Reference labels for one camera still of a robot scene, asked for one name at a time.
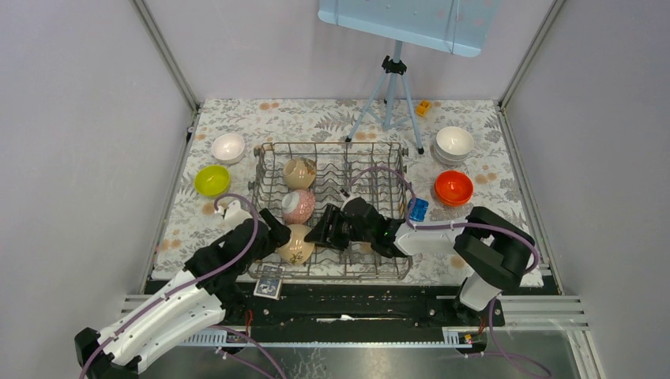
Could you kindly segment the beige patterned bowl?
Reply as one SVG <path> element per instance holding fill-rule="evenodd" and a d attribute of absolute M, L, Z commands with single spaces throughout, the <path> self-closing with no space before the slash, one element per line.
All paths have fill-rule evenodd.
<path fill-rule="evenodd" d="M 276 253 L 291 265 L 302 265 L 315 250 L 313 242 L 306 242 L 306 236 L 312 231 L 311 227 L 302 224 L 288 225 L 291 231 L 286 244 L 276 249 Z"/>
<path fill-rule="evenodd" d="M 297 157 L 283 167 L 282 177 L 290 190 L 307 190 L 316 179 L 317 164 L 312 159 Z"/>

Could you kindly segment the pink patterned bowl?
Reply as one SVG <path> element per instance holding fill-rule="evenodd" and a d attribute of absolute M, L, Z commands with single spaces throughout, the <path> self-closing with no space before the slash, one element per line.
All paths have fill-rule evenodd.
<path fill-rule="evenodd" d="M 282 218 L 287 225 L 305 224 L 315 209 L 315 195 L 304 189 L 287 193 L 281 202 Z"/>

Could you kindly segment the yellow-green bowl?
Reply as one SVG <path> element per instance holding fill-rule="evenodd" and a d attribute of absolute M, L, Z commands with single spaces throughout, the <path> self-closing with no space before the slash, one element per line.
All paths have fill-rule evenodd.
<path fill-rule="evenodd" d="M 194 178 L 194 188 L 205 197 L 218 197 L 228 191 L 231 175 L 226 167 L 210 165 L 202 168 Z"/>

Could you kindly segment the orange bowl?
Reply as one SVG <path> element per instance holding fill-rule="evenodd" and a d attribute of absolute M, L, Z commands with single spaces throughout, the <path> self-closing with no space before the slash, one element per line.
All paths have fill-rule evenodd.
<path fill-rule="evenodd" d="M 445 199 L 445 198 L 442 198 L 442 197 L 438 197 L 438 199 L 441 203 L 443 203 L 444 205 L 450 206 L 450 207 L 459 207 L 459 206 L 465 205 L 469 202 L 469 198 L 468 199 L 455 200 L 455 201 Z"/>
<path fill-rule="evenodd" d="M 472 197 L 474 185 L 471 179 L 460 171 L 444 171 L 438 175 L 434 182 L 434 190 L 437 197 L 449 200 L 461 200 Z"/>

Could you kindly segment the white ribbed bowl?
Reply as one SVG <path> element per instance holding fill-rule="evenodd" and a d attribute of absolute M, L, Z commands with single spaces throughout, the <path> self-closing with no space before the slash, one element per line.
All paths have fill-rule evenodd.
<path fill-rule="evenodd" d="M 431 147 L 431 152 L 436 160 L 438 160 L 440 163 L 445 164 L 447 166 L 458 166 L 461 165 L 465 162 L 467 157 L 464 158 L 459 158 L 459 159 L 452 159 L 445 157 L 442 154 L 442 151 L 437 147 L 437 146 L 432 146 Z"/>
<path fill-rule="evenodd" d="M 447 126 L 435 136 L 437 149 L 447 158 L 460 159 L 474 149 L 474 138 L 466 129 Z"/>

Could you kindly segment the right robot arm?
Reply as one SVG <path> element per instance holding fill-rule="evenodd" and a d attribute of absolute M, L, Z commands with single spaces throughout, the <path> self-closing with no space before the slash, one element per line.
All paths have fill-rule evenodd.
<path fill-rule="evenodd" d="M 343 206 L 327 205 L 325 215 L 306 242 L 344 250 L 366 242 L 384 257 L 420 253 L 454 253 L 473 270 L 461 285 L 453 313 L 463 325 L 473 325 L 492 299 L 519 288 L 522 277 L 539 260 L 533 238 L 485 207 L 474 207 L 449 223 L 414 222 L 383 216 L 360 197 Z"/>

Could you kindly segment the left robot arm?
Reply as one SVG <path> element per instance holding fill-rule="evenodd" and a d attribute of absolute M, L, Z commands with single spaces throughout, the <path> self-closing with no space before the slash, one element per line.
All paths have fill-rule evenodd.
<path fill-rule="evenodd" d="M 137 378 L 152 362 L 193 334 L 253 314 L 236 284 L 252 263 L 291 237 L 267 209 L 227 212 L 233 228 L 198 249 L 184 268 L 146 302 L 112 325 L 84 328 L 74 338 L 82 378 Z"/>

